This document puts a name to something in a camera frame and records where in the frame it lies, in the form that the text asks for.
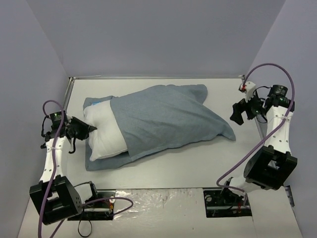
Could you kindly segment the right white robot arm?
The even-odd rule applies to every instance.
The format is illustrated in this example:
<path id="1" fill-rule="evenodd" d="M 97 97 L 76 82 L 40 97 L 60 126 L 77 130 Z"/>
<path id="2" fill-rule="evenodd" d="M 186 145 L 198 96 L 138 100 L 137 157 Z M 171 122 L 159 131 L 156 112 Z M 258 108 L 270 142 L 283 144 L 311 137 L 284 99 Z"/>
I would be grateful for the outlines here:
<path id="1" fill-rule="evenodd" d="M 230 119 L 242 125 L 242 113 L 246 113 L 248 120 L 261 116 L 267 125 L 268 139 L 249 159 L 243 175 L 231 177 L 225 182 L 219 197 L 226 205 L 232 204 L 238 197 L 244 198 L 245 194 L 254 190 L 278 190 L 298 162 L 292 156 L 289 145 L 289 128 L 295 104 L 286 97 L 287 87 L 271 86 L 265 99 L 258 96 L 257 87 L 252 82 L 241 85 L 239 90 L 246 96 L 233 105 Z"/>

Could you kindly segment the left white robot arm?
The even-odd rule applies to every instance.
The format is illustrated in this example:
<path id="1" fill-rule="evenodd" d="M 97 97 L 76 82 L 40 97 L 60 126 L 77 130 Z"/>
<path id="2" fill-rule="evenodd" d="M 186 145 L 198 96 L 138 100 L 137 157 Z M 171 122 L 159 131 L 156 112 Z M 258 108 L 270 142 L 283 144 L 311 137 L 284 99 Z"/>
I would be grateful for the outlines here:
<path id="1" fill-rule="evenodd" d="M 66 177 L 69 154 L 76 151 L 75 142 L 86 140 L 95 131 L 76 117 L 69 117 L 65 111 L 45 116 L 52 121 L 51 131 L 42 133 L 46 149 L 45 167 L 38 184 L 30 187 L 29 194 L 44 225 L 50 225 L 77 216 L 82 211 L 79 193 Z"/>

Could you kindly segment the blue patterned pillowcase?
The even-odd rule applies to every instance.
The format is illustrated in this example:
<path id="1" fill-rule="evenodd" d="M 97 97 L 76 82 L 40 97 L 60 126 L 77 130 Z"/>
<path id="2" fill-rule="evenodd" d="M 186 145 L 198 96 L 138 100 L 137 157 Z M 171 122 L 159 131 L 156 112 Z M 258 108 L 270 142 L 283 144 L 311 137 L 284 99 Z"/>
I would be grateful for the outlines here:
<path id="1" fill-rule="evenodd" d="M 205 107 L 208 89 L 197 85 L 155 85 L 125 96 L 86 98 L 83 110 L 93 102 L 110 100 L 127 152 L 90 161 L 92 149 L 86 141 L 88 171 L 117 169 L 155 153 L 223 136 L 235 141 L 231 126 Z"/>

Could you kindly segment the white pillow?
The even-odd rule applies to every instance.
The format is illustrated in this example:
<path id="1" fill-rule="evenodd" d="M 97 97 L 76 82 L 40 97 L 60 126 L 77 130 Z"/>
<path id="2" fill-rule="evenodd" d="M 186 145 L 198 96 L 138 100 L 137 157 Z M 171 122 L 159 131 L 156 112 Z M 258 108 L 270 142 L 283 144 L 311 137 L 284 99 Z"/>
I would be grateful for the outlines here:
<path id="1" fill-rule="evenodd" d="M 84 122 L 97 128 L 89 133 L 88 143 L 92 149 L 90 161 L 112 158 L 128 151 L 110 100 L 88 106 L 83 113 Z"/>

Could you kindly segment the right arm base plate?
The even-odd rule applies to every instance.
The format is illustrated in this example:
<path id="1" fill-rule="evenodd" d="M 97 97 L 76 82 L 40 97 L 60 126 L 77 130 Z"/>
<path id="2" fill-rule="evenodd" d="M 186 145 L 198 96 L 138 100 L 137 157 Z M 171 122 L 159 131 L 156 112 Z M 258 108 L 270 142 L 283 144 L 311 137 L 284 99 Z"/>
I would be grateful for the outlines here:
<path id="1" fill-rule="evenodd" d="M 205 212 L 207 218 L 251 217 L 249 202 L 244 204 L 242 196 L 227 189 L 203 189 Z"/>

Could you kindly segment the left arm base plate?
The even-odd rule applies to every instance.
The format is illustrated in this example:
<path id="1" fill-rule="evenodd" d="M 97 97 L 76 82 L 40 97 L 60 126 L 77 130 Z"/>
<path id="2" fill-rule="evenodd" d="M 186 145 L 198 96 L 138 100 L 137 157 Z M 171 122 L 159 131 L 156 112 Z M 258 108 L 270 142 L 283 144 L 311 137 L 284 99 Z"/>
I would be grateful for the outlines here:
<path id="1" fill-rule="evenodd" d="M 99 201 L 85 206 L 84 212 L 68 218 L 68 221 L 112 221 L 113 205 L 107 201 Z"/>

